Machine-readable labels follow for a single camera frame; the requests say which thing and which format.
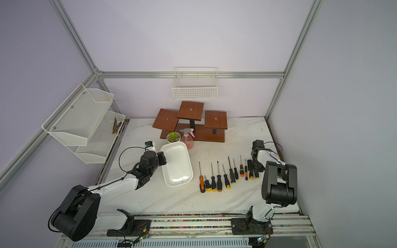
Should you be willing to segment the slim orange black screwdriver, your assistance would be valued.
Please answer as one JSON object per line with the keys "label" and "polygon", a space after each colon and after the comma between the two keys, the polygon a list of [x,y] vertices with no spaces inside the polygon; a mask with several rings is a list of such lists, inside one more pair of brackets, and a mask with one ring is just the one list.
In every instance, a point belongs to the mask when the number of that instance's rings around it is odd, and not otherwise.
{"label": "slim orange black screwdriver", "polygon": [[239,171],[239,173],[240,173],[241,177],[245,176],[245,170],[244,170],[244,166],[243,166],[243,163],[242,163],[242,157],[241,156],[240,156],[240,171]]}

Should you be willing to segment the white storage box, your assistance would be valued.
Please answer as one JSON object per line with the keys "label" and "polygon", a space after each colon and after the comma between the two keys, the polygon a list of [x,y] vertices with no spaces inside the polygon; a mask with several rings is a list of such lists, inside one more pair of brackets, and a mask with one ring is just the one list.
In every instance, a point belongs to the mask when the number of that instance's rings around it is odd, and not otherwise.
{"label": "white storage box", "polygon": [[193,179],[193,170],[188,149],[183,142],[174,142],[162,146],[166,165],[162,165],[164,181],[169,187],[178,187]]}

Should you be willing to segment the small black screwdriver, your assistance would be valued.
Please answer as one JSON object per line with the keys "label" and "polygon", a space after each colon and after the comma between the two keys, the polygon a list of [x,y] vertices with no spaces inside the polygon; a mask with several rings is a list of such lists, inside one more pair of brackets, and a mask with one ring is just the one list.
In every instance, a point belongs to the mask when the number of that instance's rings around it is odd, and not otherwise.
{"label": "small black screwdriver", "polygon": [[217,185],[216,185],[215,176],[214,176],[213,164],[211,164],[211,169],[212,169],[211,187],[212,187],[212,191],[216,192],[217,191]]}

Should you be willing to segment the black yellow stubby screwdriver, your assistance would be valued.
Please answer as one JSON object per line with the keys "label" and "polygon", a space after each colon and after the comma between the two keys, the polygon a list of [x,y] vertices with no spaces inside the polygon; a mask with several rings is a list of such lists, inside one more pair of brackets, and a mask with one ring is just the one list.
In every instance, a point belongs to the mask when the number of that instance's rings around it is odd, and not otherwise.
{"label": "black yellow stubby screwdriver", "polygon": [[212,186],[211,186],[209,180],[206,178],[206,176],[204,176],[204,185],[205,185],[206,191],[210,192],[212,190]]}

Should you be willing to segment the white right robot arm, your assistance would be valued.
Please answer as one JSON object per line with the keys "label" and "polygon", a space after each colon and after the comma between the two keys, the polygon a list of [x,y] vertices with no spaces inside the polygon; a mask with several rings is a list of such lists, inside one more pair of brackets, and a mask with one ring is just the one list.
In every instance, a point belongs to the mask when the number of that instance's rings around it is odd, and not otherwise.
{"label": "white right robot arm", "polygon": [[297,202],[297,167],[276,158],[276,153],[265,147],[263,140],[252,143],[251,159],[248,160],[250,178],[263,172],[262,201],[250,207],[246,216],[249,233],[271,233],[270,220],[278,209]]}

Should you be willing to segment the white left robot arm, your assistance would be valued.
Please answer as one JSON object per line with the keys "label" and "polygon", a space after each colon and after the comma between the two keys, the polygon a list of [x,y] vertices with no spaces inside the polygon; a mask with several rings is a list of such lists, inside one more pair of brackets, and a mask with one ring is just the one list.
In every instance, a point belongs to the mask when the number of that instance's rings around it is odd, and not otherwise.
{"label": "white left robot arm", "polygon": [[122,194],[143,187],[159,166],[166,164],[163,152],[147,150],[134,168],[121,178],[98,186],[73,187],[48,220],[48,229],[62,233],[72,241],[80,241],[88,234],[106,230],[108,236],[143,236],[150,225],[134,223],[134,215],[118,208],[115,212],[99,212],[100,206]]}

